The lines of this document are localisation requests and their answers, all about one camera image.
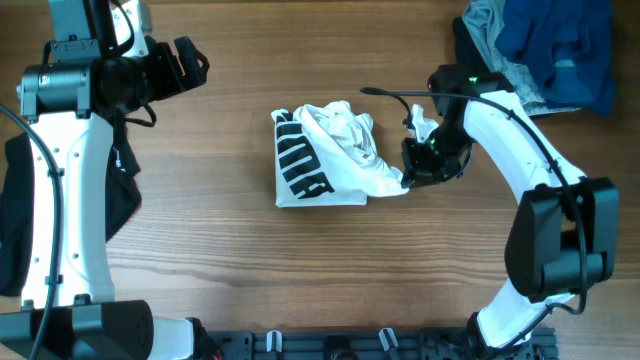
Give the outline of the white t-shirt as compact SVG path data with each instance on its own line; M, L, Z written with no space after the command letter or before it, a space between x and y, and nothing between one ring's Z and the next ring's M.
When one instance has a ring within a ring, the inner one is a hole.
M408 192L402 171L378 154L371 116L347 101L274 110L271 118L277 207L364 206Z

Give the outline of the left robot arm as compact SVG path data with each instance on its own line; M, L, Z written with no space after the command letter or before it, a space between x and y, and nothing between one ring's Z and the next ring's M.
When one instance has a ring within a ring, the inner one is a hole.
M32 250L21 308L1 318L4 346L27 359L216 359L195 318L116 301L106 254L106 176L117 127L203 85L190 39L151 37L138 1L53 1L55 37L18 86L14 122L31 142Z

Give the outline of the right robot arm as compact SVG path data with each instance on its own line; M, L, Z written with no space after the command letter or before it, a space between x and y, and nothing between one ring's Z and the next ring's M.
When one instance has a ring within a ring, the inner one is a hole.
M619 193L609 179L588 177L553 147L503 74L441 65L422 94L433 99L442 121L409 112L404 124L414 134L402 144L402 186L461 176L480 145L518 203L504 250L507 280L469 319L463 341L470 357L505 356L530 344L554 310L583 313L588 290L612 276Z

